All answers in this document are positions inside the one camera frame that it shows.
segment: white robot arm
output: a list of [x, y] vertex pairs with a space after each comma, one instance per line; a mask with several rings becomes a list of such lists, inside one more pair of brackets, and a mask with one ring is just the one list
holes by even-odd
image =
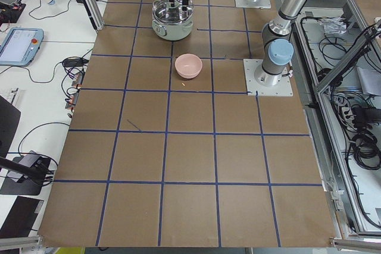
[[264, 86], [276, 85], [282, 77], [282, 71], [293, 55], [293, 46], [288, 38], [291, 24], [297, 18], [307, 0], [285, 0], [275, 19], [262, 31], [265, 58], [255, 71], [255, 79]]

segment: keyboard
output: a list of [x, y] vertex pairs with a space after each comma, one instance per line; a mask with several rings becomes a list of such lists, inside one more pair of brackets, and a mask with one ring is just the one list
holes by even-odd
[[5, 98], [13, 106], [16, 105], [18, 95], [19, 92], [17, 87], [12, 89], [0, 89], [0, 96]]

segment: pink bowl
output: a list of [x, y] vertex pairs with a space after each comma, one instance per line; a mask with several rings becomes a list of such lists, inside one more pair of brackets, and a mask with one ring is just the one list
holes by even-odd
[[202, 61], [196, 55], [184, 54], [176, 59], [174, 67], [180, 76], [185, 79], [192, 79], [200, 73]]

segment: mounting plate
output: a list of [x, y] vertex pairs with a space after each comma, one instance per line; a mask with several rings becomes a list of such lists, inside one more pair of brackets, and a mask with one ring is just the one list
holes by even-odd
[[273, 87], [267, 87], [259, 84], [254, 79], [255, 69], [261, 65], [262, 59], [244, 59], [243, 66], [245, 67], [245, 77], [246, 77], [246, 88], [248, 90], [248, 95], [258, 96], [292, 96], [292, 88], [289, 77], [282, 77], [280, 82]]
[[248, 2], [247, 0], [236, 0], [236, 7], [270, 9], [271, 2], [270, 0], [259, 0], [257, 2]]

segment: blue cap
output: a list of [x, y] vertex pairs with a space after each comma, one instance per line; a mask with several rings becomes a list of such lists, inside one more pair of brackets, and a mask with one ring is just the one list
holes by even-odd
[[286, 65], [291, 61], [293, 46], [286, 39], [276, 39], [268, 48], [268, 57], [276, 65]]

